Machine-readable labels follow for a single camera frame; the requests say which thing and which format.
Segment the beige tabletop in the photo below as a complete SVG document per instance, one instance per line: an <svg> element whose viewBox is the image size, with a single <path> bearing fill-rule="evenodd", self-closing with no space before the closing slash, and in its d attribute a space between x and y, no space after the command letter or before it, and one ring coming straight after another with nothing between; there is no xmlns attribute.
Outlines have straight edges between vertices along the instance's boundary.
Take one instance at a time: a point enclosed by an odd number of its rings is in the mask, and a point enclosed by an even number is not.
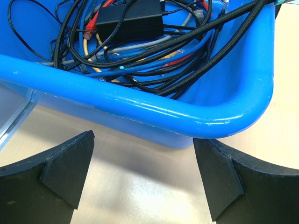
<svg viewBox="0 0 299 224"><path fill-rule="evenodd" d="M299 169L299 5L276 20L275 88L251 128L221 139L257 158ZM95 148L72 224L211 224L193 147L174 150L37 106L0 153L0 166L93 130Z"/></svg>

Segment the gray cable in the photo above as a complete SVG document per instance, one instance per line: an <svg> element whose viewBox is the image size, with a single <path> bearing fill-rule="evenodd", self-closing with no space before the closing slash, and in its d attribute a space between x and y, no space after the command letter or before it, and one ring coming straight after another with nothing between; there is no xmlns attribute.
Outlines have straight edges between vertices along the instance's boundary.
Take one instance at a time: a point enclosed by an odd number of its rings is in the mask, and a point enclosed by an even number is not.
<svg viewBox="0 0 299 224"><path fill-rule="evenodd" d="M95 9L95 12L100 8L100 5L96 7ZM185 21L182 23L182 27L186 26L187 23L189 22L189 20L191 19L192 17L192 14L189 13L187 18L185 19ZM162 43L164 41L167 41L169 39L171 39L171 35L169 36L166 36L166 37L163 37L159 40L156 40L156 41L151 41L151 42L148 42L148 43L141 43L141 44L137 44L137 45L132 45L132 46L127 46L127 47L122 47L122 48L115 48L113 50L111 50L109 53L118 53L118 52L122 52L122 51L125 51L125 50L132 50L132 49L137 49L137 48L147 48L147 47L151 47L153 45L156 45L156 44L159 44L159 43ZM104 55L104 52L98 52L97 53L97 57L101 57ZM97 61L96 59L96 56L93 56L92 58L92 61ZM53 67L54 63L53 62L37 62L38 64L43 64L43 65L47 65L47 66L50 66L50 67ZM74 60L67 60L67 61L64 61L64 64L72 64L74 63Z"/></svg>

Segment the blue bin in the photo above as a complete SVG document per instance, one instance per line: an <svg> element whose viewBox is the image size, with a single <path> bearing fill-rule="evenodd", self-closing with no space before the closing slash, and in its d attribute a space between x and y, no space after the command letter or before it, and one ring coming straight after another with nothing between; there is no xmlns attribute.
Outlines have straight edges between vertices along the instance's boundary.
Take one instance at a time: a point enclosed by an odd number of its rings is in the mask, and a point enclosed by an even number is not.
<svg viewBox="0 0 299 224"><path fill-rule="evenodd" d="M40 0L51 12L61 0ZM41 105L172 148L185 148L195 138L223 138L245 130L266 110L273 92L274 5L267 5L237 46L200 78L179 101L163 98L83 75L40 65L8 24L2 0L0 80L9 88L33 89ZM231 1L231 11L242 4ZM59 8L64 18L72 1ZM214 4L217 16L221 5ZM179 25L187 12L165 16ZM224 25L214 54L236 32L246 15ZM49 42L60 25L36 4L17 0L12 7L16 30L39 54L50 57Z"/></svg>

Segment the light wood surface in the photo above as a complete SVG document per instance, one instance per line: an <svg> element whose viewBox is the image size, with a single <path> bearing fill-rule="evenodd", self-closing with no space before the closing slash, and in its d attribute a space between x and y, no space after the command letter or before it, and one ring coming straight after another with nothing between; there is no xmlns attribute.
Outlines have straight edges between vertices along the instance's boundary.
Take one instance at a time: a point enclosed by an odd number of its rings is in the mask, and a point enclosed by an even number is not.
<svg viewBox="0 0 299 224"><path fill-rule="evenodd" d="M276 23L275 89L251 128L221 139L257 158L299 169L298 5ZM0 153L0 166L93 130L95 149L72 224L211 224L193 147L173 150L37 106Z"/></svg>

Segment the black power brick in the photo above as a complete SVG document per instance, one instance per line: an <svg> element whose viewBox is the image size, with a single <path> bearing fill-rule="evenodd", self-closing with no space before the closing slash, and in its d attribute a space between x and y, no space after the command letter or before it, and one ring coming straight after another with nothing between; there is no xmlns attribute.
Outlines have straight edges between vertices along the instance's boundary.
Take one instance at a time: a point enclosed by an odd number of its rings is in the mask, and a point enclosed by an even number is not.
<svg viewBox="0 0 299 224"><path fill-rule="evenodd" d="M96 27L102 41L115 29L127 3L100 8ZM127 42L163 36L164 11L165 0L138 0L127 10L125 19L112 41Z"/></svg>

